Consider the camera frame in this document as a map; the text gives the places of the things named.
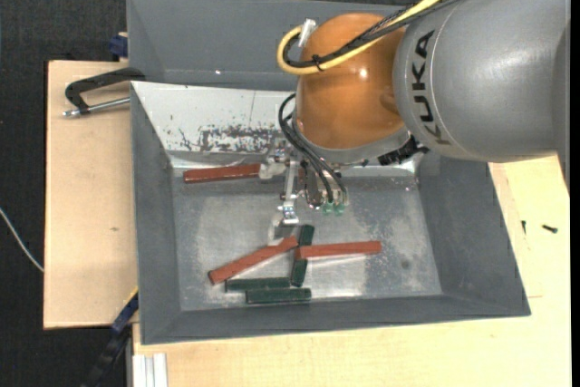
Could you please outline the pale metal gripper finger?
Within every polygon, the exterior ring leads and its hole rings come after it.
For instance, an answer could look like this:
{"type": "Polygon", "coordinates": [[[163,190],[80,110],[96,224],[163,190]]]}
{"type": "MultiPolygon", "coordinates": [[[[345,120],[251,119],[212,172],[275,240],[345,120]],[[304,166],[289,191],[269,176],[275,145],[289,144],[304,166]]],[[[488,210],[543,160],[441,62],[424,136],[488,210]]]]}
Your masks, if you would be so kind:
{"type": "Polygon", "coordinates": [[[266,154],[260,161],[259,178],[269,180],[281,176],[286,170],[286,153],[284,150],[274,150],[266,154]]]}
{"type": "Polygon", "coordinates": [[[293,202],[285,201],[272,216],[269,225],[269,240],[276,241],[292,236],[299,227],[299,218],[293,202]]]}

